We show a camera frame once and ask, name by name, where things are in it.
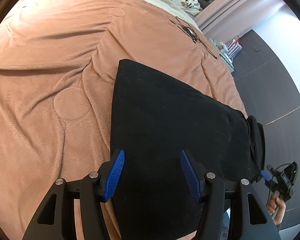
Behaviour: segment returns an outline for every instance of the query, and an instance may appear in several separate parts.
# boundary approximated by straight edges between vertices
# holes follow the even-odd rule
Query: finger
[[[275,216],[273,222],[275,223],[275,225],[279,225],[281,224],[282,220],[283,220],[283,217],[284,217],[284,212],[286,211],[285,208],[280,208],[279,207],[279,211],[277,213],[277,215]]]
[[[267,209],[268,209],[269,214],[272,216],[274,214],[275,210],[271,207],[268,207]]]
[[[277,207],[277,204],[275,203],[274,200],[269,199],[269,201],[268,201],[268,203],[267,203],[267,206],[272,207],[272,208],[276,208],[276,207]]]
[[[286,204],[285,204],[285,202],[282,200],[282,199],[280,199],[280,198],[277,198],[276,199],[276,203],[278,204],[278,206],[282,209],[282,208],[286,208]]]
[[[269,202],[269,206],[275,209],[277,207],[277,204],[272,200]]]

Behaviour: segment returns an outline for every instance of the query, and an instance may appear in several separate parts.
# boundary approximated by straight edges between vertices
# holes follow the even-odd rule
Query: bed
[[[164,72],[246,116],[223,61],[183,33],[176,16],[198,28],[170,0],[20,0],[6,16],[0,25],[0,227],[10,240],[22,239],[57,178],[81,179],[109,160],[119,60]],[[120,239],[111,202],[102,208],[111,239]],[[75,212],[83,240],[78,203]]]

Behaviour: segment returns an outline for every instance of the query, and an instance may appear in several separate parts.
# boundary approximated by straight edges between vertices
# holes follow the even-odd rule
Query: metal screw
[[[89,174],[89,177],[90,178],[96,178],[96,177],[98,177],[99,176],[99,174],[96,172],[96,171],[93,171],[93,172],[91,172],[90,174]]]
[[[208,177],[209,179],[214,179],[214,178],[216,177],[216,175],[215,175],[213,172],[208,172],[208,173],[207,173],[207,177]]]
[[[63,183],[63,179],[57,179],[57,180],[56,180],[56,184],[57,184],[57,185],[61,185],[62,183]]]
[[[249,181],[248,181],[247,179],[242,179],[242,180],[241,180],[241,183],[242,183],[243,185],[249,185]]]

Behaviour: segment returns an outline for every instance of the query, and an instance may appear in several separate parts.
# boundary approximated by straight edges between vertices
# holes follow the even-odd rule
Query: hand
[[[276,226],[282,222],[284,213],[286,211],[286,204],[282,199],[276,197],[274,194],[271,194],[271,196],[268,200],[267,206],[266,206],[270,215],[274,214],[275,208],[277,207],[277,205],[279,206],[278,208],[280,208],[280,209],[273,220],[273,222]]]

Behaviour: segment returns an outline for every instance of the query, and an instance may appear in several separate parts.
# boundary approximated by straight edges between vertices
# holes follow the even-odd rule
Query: black fabric
[[[265,169],[266,158],[266,142],[263,126],[258,123],[254,116],[250,115],[247,118],[247,122],[250,126],[250,140],[253,156],[256,160],[259,170]],[[256,182],[262,179],[261,175],[256,177]]]
[[[123,240],[173,240],[197,229],[203,204],[181,170],[184,148],[223,179],[260,173],[240,111],[142,64],[120,61],[111,118],[111,153],[125,151],[112,198]]]

